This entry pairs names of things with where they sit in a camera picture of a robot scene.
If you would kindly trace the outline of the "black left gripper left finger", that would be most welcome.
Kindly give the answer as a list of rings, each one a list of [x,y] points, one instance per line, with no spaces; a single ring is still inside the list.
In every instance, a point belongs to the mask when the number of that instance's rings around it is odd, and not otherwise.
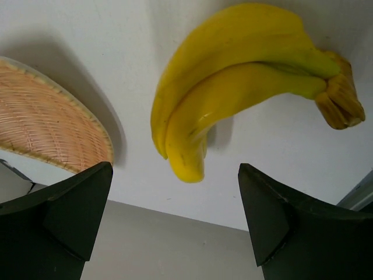
[[[110,192],[112,165],[1,203],[1,279],[80,279]]]

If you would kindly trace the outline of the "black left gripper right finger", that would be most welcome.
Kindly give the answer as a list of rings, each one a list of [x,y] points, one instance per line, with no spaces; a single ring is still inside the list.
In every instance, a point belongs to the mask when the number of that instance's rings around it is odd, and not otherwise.
[[[372,214],[320,201],[243,163],[238,183],[265,279],[371,279]]]

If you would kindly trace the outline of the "yellow fake banana bunch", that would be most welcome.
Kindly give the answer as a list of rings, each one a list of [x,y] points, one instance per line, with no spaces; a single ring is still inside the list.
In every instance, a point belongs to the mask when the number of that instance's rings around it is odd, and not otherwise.
[[[211,127],[283,93],[313,100],[336,130],[365,120],[350,63],[318,49],[297,14],[265,3],[225,8],[187,35],[161,74],[153,143],[181,181],[198,183]]]

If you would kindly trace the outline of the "woven triangular fruit basket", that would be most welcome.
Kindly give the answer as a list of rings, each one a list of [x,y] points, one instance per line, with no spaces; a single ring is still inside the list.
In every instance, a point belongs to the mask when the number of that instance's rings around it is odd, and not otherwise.
[[[1,150],[82,172],[114,163],[107,130],[75,96],[48,76],[1,57]]]

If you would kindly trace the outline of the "aluminium left side rail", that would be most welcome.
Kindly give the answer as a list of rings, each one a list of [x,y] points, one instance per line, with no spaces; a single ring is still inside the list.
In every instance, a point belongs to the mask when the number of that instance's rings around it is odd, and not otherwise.
[[[337,206],[353,211],[372,213],[373,173],[370,171]]]

